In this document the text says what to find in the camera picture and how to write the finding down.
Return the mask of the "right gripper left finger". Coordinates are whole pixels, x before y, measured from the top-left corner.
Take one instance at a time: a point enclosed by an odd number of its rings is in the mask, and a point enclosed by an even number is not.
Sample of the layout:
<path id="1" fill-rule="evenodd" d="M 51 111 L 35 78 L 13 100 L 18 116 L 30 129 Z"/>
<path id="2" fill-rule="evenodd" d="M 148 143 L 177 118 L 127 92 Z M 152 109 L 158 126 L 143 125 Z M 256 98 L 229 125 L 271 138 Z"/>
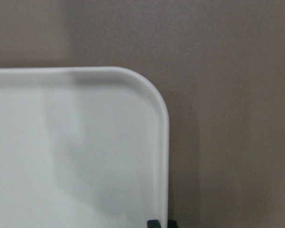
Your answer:
<path id="1" fill-rule="evenodd" d="M 148 220 L 147 228 L 161 228 L 161 224 L 158 220 Z"/>

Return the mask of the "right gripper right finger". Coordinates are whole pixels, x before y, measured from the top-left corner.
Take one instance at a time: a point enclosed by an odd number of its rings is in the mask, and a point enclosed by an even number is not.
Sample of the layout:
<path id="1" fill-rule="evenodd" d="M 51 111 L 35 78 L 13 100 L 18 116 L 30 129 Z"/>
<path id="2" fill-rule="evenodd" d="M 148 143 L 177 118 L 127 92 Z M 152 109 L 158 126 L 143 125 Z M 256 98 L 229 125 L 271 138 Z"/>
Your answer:
<path id="1" fill-rule="evenodd" d="M 168 220 L 168 228 L 178 228 L 178 223 L 175 220 Z"/>

